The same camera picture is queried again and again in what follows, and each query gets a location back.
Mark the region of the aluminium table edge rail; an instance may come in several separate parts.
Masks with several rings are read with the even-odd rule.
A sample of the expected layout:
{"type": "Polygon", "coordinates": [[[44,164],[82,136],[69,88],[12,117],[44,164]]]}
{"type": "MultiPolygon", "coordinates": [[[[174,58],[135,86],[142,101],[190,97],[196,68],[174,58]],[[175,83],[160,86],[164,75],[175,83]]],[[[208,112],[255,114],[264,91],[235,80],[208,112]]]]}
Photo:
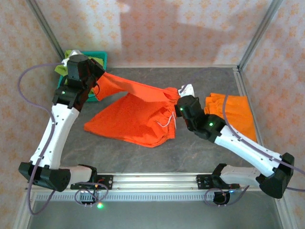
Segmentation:
{"type": "Polygon", "coordinates": [[[129,64],[129,65],[107,65],[107,69],[110,68],[234,68],[238,69],[236,64],[212,64],[212,65],[189,65],[189,64],[129,64]]]}

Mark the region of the lime green shorts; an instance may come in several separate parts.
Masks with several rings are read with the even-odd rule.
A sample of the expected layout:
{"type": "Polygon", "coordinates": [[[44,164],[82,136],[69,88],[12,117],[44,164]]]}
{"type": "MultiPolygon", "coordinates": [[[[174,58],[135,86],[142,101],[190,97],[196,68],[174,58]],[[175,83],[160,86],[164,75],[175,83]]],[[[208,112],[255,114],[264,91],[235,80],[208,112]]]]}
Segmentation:
{"type": "MultiPolygon", "coordinates": [[[[72,50],[65,51],[65,58],[71,53],[72,50]]],[[[107,68],[107,52],[104,51],[83,51],[81,52],[83,55],[86,55],[89,59],[94,59],[96,62],[101,64],[106,70],[107,68]]],[[[68,68],[63,65],[58,65],[55,68],[55,72],[60,74],[61,76],[66,76],[68,74],[68,68]]]]}

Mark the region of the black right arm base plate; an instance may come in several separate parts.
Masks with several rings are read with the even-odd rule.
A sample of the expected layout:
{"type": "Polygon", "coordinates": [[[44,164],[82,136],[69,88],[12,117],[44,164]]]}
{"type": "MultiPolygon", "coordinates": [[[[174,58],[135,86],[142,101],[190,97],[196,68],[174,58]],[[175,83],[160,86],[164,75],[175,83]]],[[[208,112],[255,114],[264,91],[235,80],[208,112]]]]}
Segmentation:
{"type": "Polygon", "coordinates": [[[239,189],[239,184],[227,184],[218,175],[201,174],[196,176],[198,189],[239,189]]]}

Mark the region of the red-orange shorts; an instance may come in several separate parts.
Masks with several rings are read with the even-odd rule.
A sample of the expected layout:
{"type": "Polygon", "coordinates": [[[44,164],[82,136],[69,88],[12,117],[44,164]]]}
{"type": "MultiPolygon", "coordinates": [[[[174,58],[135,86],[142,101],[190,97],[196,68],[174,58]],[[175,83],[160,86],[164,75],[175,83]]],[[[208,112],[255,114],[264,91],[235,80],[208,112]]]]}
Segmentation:
{"type": "Polygon", "coordinates": [[[85,123],[85,131],[148,148],[176,137],[176,88],[153,87],[110,73],[104,73],[94,88],[98,101],[119,92],[126,95],[85,123]]]}

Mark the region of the teal plastic basket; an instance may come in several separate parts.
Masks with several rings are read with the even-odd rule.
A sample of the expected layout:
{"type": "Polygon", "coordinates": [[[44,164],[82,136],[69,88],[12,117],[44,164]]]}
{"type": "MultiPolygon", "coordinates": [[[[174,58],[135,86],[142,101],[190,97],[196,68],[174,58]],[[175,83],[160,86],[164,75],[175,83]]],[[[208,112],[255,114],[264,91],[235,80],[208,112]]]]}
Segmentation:
{"type": "MultiPolygon", "coordinates": [[[[64,82],[64,76],[60,75],[60,78],[59,78],[59,81],[58,81],[58,86],[57,86],[58,88],[59,88],[59,86],[61,85],[62,82],[64,82]]],[[[91,90],[89,92],[87,102],[96,102],[96,101],[97,101],[97,98],[95,97],[95,94],[94,94],[93,90],[91,90]]]]}

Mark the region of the aluminium lower frame bar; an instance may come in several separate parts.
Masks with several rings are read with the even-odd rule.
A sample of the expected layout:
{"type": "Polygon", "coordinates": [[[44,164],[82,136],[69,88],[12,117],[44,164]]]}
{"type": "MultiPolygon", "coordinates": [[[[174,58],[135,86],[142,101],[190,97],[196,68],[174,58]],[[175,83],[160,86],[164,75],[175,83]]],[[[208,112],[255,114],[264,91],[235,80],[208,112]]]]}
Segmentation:
{"type": "Polygon", "coordinates": [[[24,192],[17,216],[15,218],[13,229],[27,229],[28,227],[31,214],[29,212],[27,199],[27,192],[24,192]]]}
{"type": "Polygon", "coordinates": [[[281,199],[276,199],[275,203],[283,229],[299,229],[289,198],[284,195],[281,199]]]}

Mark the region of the light orange shorts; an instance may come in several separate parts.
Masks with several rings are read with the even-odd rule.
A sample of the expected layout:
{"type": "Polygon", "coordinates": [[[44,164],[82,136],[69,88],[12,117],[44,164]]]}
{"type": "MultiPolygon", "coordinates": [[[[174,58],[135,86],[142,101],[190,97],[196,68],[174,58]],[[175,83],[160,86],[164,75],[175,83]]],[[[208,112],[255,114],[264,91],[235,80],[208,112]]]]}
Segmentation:
{"type": "Polygon", "coordinates": [[[257,141],[254,119],[247,97],[230,95],[225,99],[224,94],[211,93],[205,98],[204,112],[221,118],[224,118],[223,112],[225,112],[230,125],[252,141],[257,141]]]}

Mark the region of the aluminium frame post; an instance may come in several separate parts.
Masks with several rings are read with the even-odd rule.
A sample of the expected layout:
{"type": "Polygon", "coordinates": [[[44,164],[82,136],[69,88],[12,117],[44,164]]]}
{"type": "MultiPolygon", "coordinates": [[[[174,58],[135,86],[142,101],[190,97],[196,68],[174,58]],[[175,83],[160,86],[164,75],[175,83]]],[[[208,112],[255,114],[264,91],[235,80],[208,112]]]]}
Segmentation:
{"type": "Polygon", "coordinates": [[[52,47],[55,49],[56,53],[60,56],[64,56],[64,52],[53,33],[49,23],[47,22],[43,12],[41,11],[38,3],[36,0],[26,0],[29,8],[31,9],[32,13],[34,14],[36,20],[38,21],[40,27],[42,28],[43,32],[45,33],[46,37],[48,38],[49,42],[51,43],[52,47]]]}
{"type": "Polygon", "coordinates": [[[240,60],[240,63],[237,65],[239,72],[242,72],[250,60],[252,54],[254,53],[257,45],[259,44],[260,40],[262,39],[263,35],[267,31],[272,19],[274,18],[275,14],[277,13],[278,9],[280,8],[283,0],[272,0],[261,23],[259,24],[256,32],[254,33],[253,38],[251,39],[243,57],[240,60]]]}

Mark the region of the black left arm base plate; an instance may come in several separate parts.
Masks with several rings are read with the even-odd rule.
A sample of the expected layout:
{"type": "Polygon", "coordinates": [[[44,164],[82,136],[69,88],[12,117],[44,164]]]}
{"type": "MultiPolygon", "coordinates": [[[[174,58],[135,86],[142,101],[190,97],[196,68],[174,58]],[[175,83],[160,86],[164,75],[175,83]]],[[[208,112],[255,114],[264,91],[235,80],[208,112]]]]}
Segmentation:
{"type": "MultiPolygon", "coordinates": [[[[113,185],[113,175],[97,175],[95,178],[91,178],[89,180],[91,183],[100,183],[105,185],[109,190],[112,190],[113,185]]],[[[70,189],[72,190],[80,190],[80,189],[88,189],[88,190],[105,190],[106,188],[101,187],[99,185],[84,185],[84,184],[73,184],[70,185],[70,189]]]]}

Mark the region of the black controller box with LED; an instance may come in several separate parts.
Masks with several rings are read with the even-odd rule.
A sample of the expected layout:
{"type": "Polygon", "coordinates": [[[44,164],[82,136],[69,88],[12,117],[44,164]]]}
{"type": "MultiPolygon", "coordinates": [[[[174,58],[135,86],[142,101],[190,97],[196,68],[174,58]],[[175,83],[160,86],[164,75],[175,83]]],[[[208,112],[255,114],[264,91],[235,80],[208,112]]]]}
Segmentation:
{"type": "Polygon", "coordinates": [[[85,208],[93,208],[96,205],[100,205],[103,199],[104,194],[99,191],[81,191],[79,203],[85,208]]]}

